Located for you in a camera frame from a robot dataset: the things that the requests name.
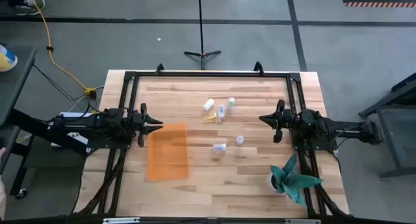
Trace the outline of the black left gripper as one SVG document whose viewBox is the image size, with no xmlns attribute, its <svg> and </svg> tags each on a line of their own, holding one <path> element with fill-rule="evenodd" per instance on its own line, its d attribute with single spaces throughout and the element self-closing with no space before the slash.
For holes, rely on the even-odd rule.
<svg viewBox="0 0 416 224">
<path fill-rule="evenodd" d="M 129 122 L 131 128 L 138 132 L 137 143 L 139 147 L 144 147 L 145 135 L 161 129 L 163 126 L 162 121 L 156 120 L 147 114 L 147 105 L 142 103 L 140 110 L 132 110 L 129 113 Z"/>
</svg>

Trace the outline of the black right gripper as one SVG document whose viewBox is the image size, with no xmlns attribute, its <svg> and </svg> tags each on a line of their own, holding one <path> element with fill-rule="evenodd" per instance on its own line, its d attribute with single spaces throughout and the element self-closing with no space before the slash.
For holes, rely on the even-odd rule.
<svg viewBox="0 0 416 224">
<path fill-rule="evenodd" d="M 285 101 L 280 99 L 276 105 L 276 111 L 274 114 L 259 116 L 259 119 L 266 122 L 267 125 L 275 130 L 273 142 L 280 143 L 283 137 L 281 129 L 290 128 L 293 115 L 290 109 L 285 108 Z"/>
</svg>

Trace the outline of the white plant pot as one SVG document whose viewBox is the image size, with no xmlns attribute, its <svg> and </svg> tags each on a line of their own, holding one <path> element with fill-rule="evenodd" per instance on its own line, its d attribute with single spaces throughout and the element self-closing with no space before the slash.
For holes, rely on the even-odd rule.
<svg viewBox="0 0 416 224">
<path fill-rule="evenodd" d="M 269 186 L 276 192 L 280 193 L 280 184 L 277 182 L 273 173 L 270 174 L 270 178 L 268 179 Z"/>
</svg>

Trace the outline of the teal leafy plant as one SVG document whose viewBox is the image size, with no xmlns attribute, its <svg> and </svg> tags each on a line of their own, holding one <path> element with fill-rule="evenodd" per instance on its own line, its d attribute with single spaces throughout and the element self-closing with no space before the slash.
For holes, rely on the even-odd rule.
<svg viewBox="0 0 416 224">
<path fill-rule="evenodd" d="M 297 173 L 296 154 L 293 154 L 282 168 L 271 165 L 270 171 L 280 184 L 280 193 L 285 193 L 293 203 L 297 203 L 304 208 L 307 208 L 307 205 L 304 196 L 301 194 L 301 189 L 314 187 L 322 183 L 320 178 Z"/>
</svg>

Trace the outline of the white paper sheet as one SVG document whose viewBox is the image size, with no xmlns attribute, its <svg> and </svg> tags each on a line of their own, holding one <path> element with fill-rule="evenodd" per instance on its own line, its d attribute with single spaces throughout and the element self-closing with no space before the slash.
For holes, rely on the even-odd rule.
<svg viewBox="0 0 416 224">
<path fill-rule="evenodd" d="M 81 112 L 61 112 L 61 115 L 64 117 L 80 117 L 82 115 Z M 81 136 L 78 132 L 69 132 L 67 133 L 68 136 L 84 143 L 85 145 L 88 143 L 88 139 L 84 136 Z M 60 147 L 60 145 L 57 145 L 55 143 L 51 143 L 51 147 Z"/>
</svg>

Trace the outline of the black beam with silver brackets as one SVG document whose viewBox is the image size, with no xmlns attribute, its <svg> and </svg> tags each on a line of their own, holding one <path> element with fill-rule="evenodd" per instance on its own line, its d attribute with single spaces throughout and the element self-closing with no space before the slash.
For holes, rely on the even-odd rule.
<svg viewBox="0 0 416 224">
<path fill-rule="evenodd" d="M 0 219 L 0 224 L 411 224 L 396 221 L 314 215 L 309 218 L 184 218 L 116 217 L 111 214 L 70 214 L 44 218 Z"/>
</svg>

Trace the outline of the black tripod stand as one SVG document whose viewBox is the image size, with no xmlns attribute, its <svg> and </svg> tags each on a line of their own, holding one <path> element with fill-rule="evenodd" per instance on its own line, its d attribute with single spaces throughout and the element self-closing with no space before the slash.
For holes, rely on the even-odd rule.
<svg viewBox="0 0 416 224">
<path fill-rule="evenodd" d="M 200 60 L 200 69 L 205 70 L 205 61 L 209 56 L 221 54 L 221 50 L 211 51 L 205 53 L 204 51 L 204 40 L 203 40 L 203 18 L 202 18 L 202 0 L 198 0 L 198 10 L 199 10 L 199 27 L 200 27 L 200 52 L 194 53 L 190 51 L 185 51 L 184 55 L 195 56 Z"/>
</svg>

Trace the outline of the grey metal cart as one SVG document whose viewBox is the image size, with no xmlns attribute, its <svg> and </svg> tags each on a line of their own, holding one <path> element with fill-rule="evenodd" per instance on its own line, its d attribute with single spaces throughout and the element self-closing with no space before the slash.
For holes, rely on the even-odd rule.
<svg viewBox="0 0 416 224">
<path fill-rule="evenodd" d="M 416 72 L 395 84 L 379 101 L 359 112 L 363 119 L 376 114 L 393 159 L 395 169 L 380 174 L 381 179 L 416 175 L 408 149 L 416 150 Z"/>
</svg>

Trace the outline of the black side table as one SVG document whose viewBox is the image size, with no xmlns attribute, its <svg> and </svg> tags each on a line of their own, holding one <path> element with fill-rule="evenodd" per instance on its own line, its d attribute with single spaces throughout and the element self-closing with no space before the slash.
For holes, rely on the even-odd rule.
<svg viewBox="0 0 416 224">
<path fill-rule="evenodd" d="M 14 108 L 27 76 L 34 65 L 35 54 L 36 49 L 33 47 L 4 49 L 0 44 L 0 58 L 8 58 L 11 55 L 13 57 L 12 65 L 14 66 L 8 71 L 0 71 L 0 149 L 5 150 L 1 157 L 0 175 L 3 173 L 11 154 L 23 157 L 10 189 L 10 195 L 17 199 L 23 199 L 27 195 L 27 190 L 22 188 L 21 185 L 27 172 L 25 161 L 31 148 L 30 145 L 16 142 L 20 130 L 32 134 L 30 143 L 37 136 L 51 143 L 56 143 L 65 149 L 71 149 L 82 156 L 87 155 L 87 145 L 83 142 L 68 136 L 65 132 L 52 131 L 44 121 L 32 118 Z"/>
</svg>

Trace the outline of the yellow blue round object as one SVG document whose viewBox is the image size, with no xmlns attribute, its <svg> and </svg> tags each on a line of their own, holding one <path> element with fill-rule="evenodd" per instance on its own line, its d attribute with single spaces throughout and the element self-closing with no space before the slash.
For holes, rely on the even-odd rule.
<svg viewBox="0 0 416 224">
<path fill-rule="evenodd" d="M 17 56 L 4 45 L 0 44 L 0 72 L 6 72 L 13 69 L 17 63 Z"/>
</svg>

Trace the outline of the person's shoe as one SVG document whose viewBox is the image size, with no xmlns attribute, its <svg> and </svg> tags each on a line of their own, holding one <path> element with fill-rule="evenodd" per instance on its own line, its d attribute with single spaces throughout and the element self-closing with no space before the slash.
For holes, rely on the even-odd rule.
<svg viewBox="0 0 416 224">
<path fill-rule="evenodd" d="M 14 11 L 18 16 L 35 16 L 40 14 L 45 6 L 44 0 L 20 0 L 14 6 Z"/>
</svg>

